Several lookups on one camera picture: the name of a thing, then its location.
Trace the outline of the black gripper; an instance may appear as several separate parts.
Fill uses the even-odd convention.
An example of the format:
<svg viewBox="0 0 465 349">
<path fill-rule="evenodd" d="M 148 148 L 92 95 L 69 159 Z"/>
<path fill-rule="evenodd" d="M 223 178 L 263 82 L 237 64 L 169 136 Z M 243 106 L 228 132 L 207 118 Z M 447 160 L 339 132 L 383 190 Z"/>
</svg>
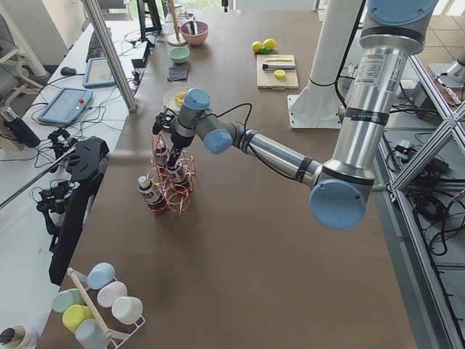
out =
<svg viewBox="0 0 465 349">
<path fill-rule="evenodd" d="M 175 138 L 175 121 L 177 120 L 176 115 L 170 115 L 164 112 L 159 113 L 155 117 L 153 124 L 152 133 L 154 136 L 159 135 L 162 131 L 168 132 L 171 135 L 171 139 Z M 174 169 L 179 166 L 179 157 L 182 155 L 183 148 L 172 146 L 168 161 L 166 163 L 167 169 Z"/>
</svg>

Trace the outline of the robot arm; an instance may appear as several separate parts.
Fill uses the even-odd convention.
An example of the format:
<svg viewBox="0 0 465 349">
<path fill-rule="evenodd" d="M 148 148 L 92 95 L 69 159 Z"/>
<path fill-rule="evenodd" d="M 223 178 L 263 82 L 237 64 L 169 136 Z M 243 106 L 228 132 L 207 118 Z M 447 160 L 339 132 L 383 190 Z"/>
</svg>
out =
<svg viewBox="0 0 465 349">
<path fill-rule="evenodd" d="M 195 137 L 213 154 L 241 149 L 284 177 L 311 187 L 310 209 L 327 228 L 345 230 L 364 217 L 372 163 L 408 58 L 424 48 L 435 1 L 332 1 L 308 85 L 288 98 L 293 128 L 339 128 L 332 157 L 318 163 L 245 123 L 221 121 L 202 89 L 190 89 L 170 124 L 166 169 L 184 181 L 181 152 Z"/>
</svg>

